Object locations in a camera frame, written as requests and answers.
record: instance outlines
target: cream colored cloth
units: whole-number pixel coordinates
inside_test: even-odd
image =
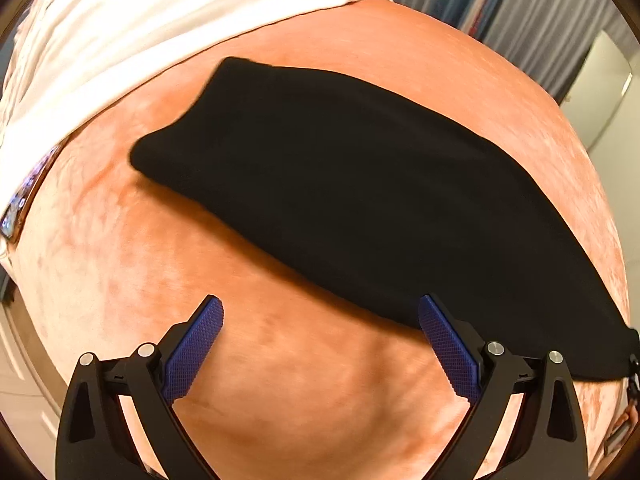
[[[55,144],[210,46],[357,0],[35,0],[0,101],[0,211]]]

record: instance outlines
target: white towel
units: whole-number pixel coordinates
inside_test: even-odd
[[[163,70],[254,28],[357,0],[35,0],[0,100],[0,211],[37,162]]]

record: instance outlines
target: blue textured pad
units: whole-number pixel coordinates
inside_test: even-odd
[[[200,313],[164,366],[162,396],[168,403],[184,397],[220,329],[224,311],[222,302],[213,297]]]
[[[478,364],[431,296],[420,299],[418,320],[455,393],[475,404],[481,392]]]

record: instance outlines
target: black cloth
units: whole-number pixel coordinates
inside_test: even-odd
[[[432,292],[485,340],[523,356],[558,350],[585,380],[622,378],[640,355],[638,333],[529,174],[367,82],[227,58],[183,117],[136,142],[130,163],[379,316],[418,328],[418,299]]]

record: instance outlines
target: white fabric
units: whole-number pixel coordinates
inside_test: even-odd
[[[268,23],[357,0],[35,0],[0,101],[0,211],[55,144],[172,65]]]

